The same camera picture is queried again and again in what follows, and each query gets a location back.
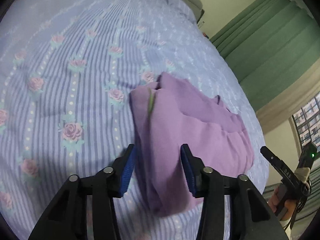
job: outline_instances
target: purple sweatshirt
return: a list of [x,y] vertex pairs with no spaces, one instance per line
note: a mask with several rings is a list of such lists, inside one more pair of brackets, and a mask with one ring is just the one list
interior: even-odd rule
[[205,166],[225,176],[246,173],[253,164],[254,152],[241,117],[231,113],[220,96],[208,98],[188,80],[162,73],[159,82],[131,92],[131,108],[140,150],[137,178],[157,216],[183,212],[202,201],[188,190],[180,161],[183,143]]

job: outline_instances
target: building outside window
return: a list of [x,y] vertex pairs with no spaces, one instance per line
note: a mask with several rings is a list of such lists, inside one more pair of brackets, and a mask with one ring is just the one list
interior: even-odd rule
[[320,152],[320,93],[316,94],[305,106],[293,116],[300,146],[305,146],[312,141]]

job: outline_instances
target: blue gripper pad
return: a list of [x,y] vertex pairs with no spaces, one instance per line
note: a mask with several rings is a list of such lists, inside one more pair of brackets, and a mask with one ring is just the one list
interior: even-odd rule
[[126,163],[126,165],[123,169],[122,175],[121,175],[121,180],[120,180],[121,185],[119,187],[119,194],[121,197],[128,190],[128,186],[130,183],[132,172],[133,172],[133,169],[135,166],[136,155],[137,155],[137,150],[136,150],[136,147],[133,146],[133,148],[131,149],[129,158],[127,160],[127,163]]
[[195,197],[196,196],[195,176],[192,171],[191,165],[187,157],[187,153],[185,152],[185,148],[183,145],[180,148],[180,158],[181,158],[181,162],[184,170],[184,175],[186,176],[189,191],[192,193],[193,197]]

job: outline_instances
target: bed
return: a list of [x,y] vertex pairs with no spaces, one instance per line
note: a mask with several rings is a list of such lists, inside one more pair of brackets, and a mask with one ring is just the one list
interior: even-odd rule
[[[20,240],[70,174],[91,176],[134,143],[128,95],[163,71],[220,95],[241,115],[255,152],[247,175],[263,192],[268,163],[259,122],[196,21],[182,0],[13,3],[0,22],[0,212]],[[202,207],[154,217],[134,174],[115,208],[122,239],[192,240]],[[225,208],[228,239],[228,197]],[[88,232],[91,239],[90,223]]]

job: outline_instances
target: silver screw head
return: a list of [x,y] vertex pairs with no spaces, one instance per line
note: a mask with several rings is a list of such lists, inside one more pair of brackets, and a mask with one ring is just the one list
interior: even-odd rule
[[240,175],[239,175],[239,178],[240,178],[242,181],[247,181],[247,180],[249,180],[248,176],[245,175],[245,174],[240,174]]
[[212,173],[212,172],[213,172],[213,168],[211,168],[211,167],[204,167],[204,168],[203,168],[203,171],[204,171],[205,173]]
[[112,168],[112,167],[105,167],[105,168],[103,169],[103,172],[104,172],[104,173],[111,173],[111,172],[113,172],[113,168]]
[[77,179],[78,179],[78,176],[77,176],[77,175],[71,175],[71,176],[69,177],[69,181],[72,181],[72,182],[77,181]]

